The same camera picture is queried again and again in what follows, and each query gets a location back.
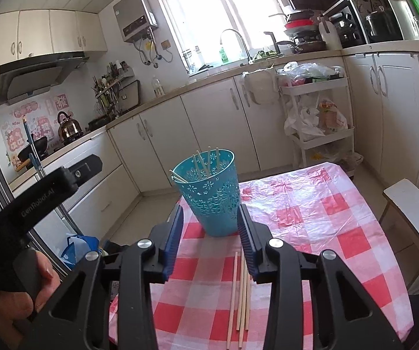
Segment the silver bolt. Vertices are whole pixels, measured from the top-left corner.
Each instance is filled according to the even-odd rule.
[[[274,247],[276,249],[282,247],[282,245],[284,244],[284,242],[279,238],[271,238],[268,243],[269,246]]]
[[[323,257],[327,260],[336,259],[336,253],[332,250],[325,250],[323,251]]]
[[[90,251],[85,255],[86,260],[96,260],[99,258],[99,253],[97,251]]]
[[[151,247],[152,241],[148,238],[141,239],[138,241],[138,247],[140,249],[147,249],[148,247]]]

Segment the range hood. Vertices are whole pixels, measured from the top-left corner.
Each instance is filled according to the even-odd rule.
[[[0,105],[15,104],[47,92],[85,62],[82,51],[59,52],[15,60],[0,66]]]

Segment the basket rim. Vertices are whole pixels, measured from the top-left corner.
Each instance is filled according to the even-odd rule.
[[[178,180],[176,180],[176,179],[174,179],[174,178],[172,178],[172,180],[174,181],[174,183],[175,184],[177,184],[177,183],[179,183],[179,184],[181,184],[181,185],[187,185],[187,184],[193,184],[193,183],[200,183],[200,182],[202,182],[202,181],[207,181],[207,180],[211,180],[212,178],[214,178],[214,177],[216,177],[216,176],[218,176],[221,172],[223,172],[224,170],[226,170],[227,168],[229,168],[230,166],[232,166],[232,163],[234,163],[234,160],[235,160],[235,158],[236,158],[236,156],[235,156],[235,154],[233,153],[233,152],[231,152],[231,150],[226,150],[226,149],[219,149],[219,152],[221,152],[221,151],[227,151],[228,153],[231,153],[232,154],[232,159],[231,159],[231,161],[230,161],[230,163],[224,168],[224,169],[222,169],[221,171],[219,171],[217,174],[215,174],[215,175],[212,175],[212,176],[210,176],[209,178],[206,178],[206,179],[203,179],[203,180],[195,180],[195,181],[187,181],[187,182],[185,182],[185,183],[183,183],[183,182],[181,182],[181,181],[178,181]],[[184,159],[183,161],[181,161],[179,164],[177,164],[175,167],[174,167],[174,169],[173,169],[173,172],[175,172],[175,170],[182,164],[182,163],[184,163],[184,162],[186,162],[187,160],[189,160],[189,159],[193,159],[193,156],[191,156],[191,157],[188,157],[187,159]]]

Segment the blue trash bin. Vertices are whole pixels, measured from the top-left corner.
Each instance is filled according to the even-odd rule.
[[[201,154],[208,165],[208,152]],[[175,184],[187,201],[206,233],[213,237],[224,237],[237,231],[237,209],[240,205],[240,189],[234,153],[219,150],[220,171],[217,172],[216,150],[211,151],[211,176],[206,177],[197,157],[199,173],[193,157],[185,159],[174,172],[188,183],[175,180]]]

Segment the table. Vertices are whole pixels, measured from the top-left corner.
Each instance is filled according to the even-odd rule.
[[[268,225],[274,237],[299,251],[334,250],[374,298],[399,338],[406,338],[413,319],[398,263],[379,223],[341,167],[323,163],[248,181],[240,183],[240,192],[253,221]],[[159,349],[224,350],[234,254],[240,254],[240,238],[207,236],[183,198],[180,204],[185,223],[174,272],[165,285],[151,285]],[[244,349],[262,349],[270,292],[270,284],[252,284]],[[304,349],[309,350],[313,348],[313,321],[308,282],[303,282],[303,292]],[[109,336],[117,338],[117,298],[109,312]],[[231,349],[237,349],[237,341],[234,325]]]

